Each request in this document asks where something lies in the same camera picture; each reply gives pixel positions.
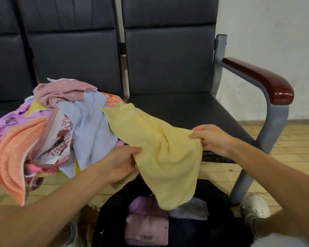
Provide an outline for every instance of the person's left hand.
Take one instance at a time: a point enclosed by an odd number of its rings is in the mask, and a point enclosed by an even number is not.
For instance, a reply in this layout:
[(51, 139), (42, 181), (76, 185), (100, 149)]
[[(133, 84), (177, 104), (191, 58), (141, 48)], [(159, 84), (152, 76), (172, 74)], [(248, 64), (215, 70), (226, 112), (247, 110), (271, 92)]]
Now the person's left hand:
[(136, 163), (132, 154), (142, 151), (142, 147), (120, 145), (114, 147), (102, 160), (103, 170), (109, 183), (117, 182), (134, 171)]

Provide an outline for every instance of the chair backrest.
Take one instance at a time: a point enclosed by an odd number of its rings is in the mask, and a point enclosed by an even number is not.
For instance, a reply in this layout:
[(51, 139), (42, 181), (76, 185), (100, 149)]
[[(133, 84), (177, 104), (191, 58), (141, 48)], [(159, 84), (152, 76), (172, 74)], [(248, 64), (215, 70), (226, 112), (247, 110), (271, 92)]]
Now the chair backrest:
[(123, 95), (114, 0), (19, 0), (39, 70)]
[(0, 0), (0, 101), (25, 99), (33, 88), (13, 4)]
[(218, 0), (122, 0), (130, 95), (209, 92)]

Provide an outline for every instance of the sneaker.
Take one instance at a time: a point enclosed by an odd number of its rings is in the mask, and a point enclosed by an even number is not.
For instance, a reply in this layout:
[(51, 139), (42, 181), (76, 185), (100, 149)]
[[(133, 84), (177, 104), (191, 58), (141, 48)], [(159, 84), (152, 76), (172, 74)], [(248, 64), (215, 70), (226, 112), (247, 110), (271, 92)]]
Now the sneaker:
[(78, 223), (81, 217), (81, 211), (78, 212), (68, 223), (67, 227), (70, 231), (69, 240), (66, 243), (66, 247), (85, 247), (85, 244), (78, 234)]
[(250, 195), (241, 202), (241, 209), (245, 224), (251, 228), (254, 239), (259, 239), (254, 230), (254, 220), (270, 216), (267, 203), (258, 195)]

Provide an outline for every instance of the hand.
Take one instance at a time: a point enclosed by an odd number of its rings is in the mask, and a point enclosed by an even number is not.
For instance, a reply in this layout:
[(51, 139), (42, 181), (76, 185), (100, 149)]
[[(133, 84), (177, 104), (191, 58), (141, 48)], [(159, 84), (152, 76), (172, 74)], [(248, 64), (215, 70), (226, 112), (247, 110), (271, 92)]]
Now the hand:
[(216, 125), (201, 125), (192, 130), (194, 132), (189, 135), (189, 138), (202, 138), (204, 150), (210, 150), (220, 156), (230, 158), (229, 150), (237, 140), (236, 138), (230, 136)]
[(114, 147), (101, 162), (109, 183), (117, 182), (134, 171), (137, 166), (132, 154), (142, 151), (142, 147), (120, 145)]

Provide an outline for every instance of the white wall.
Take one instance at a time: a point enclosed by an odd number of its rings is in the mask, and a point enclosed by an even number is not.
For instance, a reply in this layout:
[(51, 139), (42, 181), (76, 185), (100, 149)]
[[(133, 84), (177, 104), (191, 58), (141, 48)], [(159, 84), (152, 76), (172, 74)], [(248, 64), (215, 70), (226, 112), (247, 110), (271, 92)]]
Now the white wall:
[[(120, 0), (116, 5), (124, 42)], [(309, 119), (309, 0), (220, 0), (216, 33), (228, 35), (226, 57), (287, 79), (295, 91), (289, 119)], [(217, 98), (238, 121), (266, 117), (262, 92), (227, 70), (223, 70)]]

